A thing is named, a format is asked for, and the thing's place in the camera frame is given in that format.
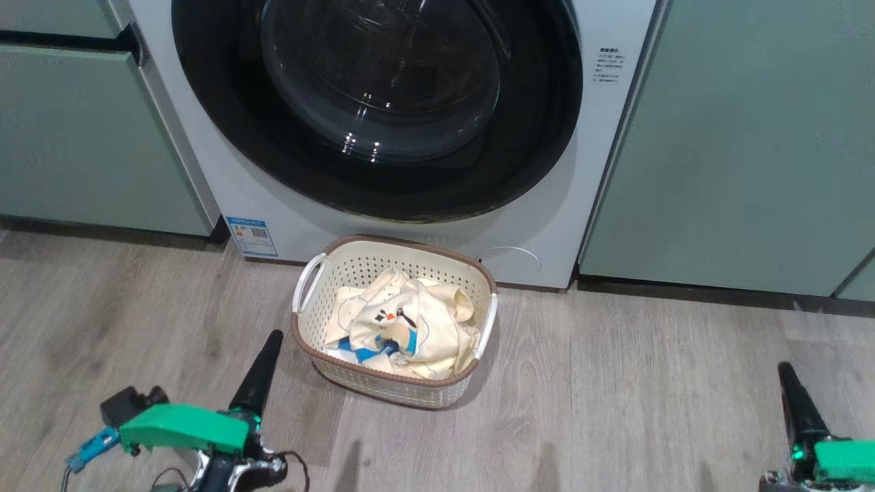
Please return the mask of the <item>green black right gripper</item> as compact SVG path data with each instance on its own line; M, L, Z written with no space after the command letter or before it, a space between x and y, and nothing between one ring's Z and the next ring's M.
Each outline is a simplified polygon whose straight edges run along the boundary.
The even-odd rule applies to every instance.
M790 477L807 486L872 486L874 441L831 438L789 361L777 367L790 448Z

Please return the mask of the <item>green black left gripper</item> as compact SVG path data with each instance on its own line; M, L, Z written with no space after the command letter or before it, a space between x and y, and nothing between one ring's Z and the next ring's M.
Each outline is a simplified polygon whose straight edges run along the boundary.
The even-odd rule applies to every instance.
M119 418L123 449L134 456L154 448L243 455L247 442L260 428L283 340L280 330L269 334L226 412L193 405L156 404Z

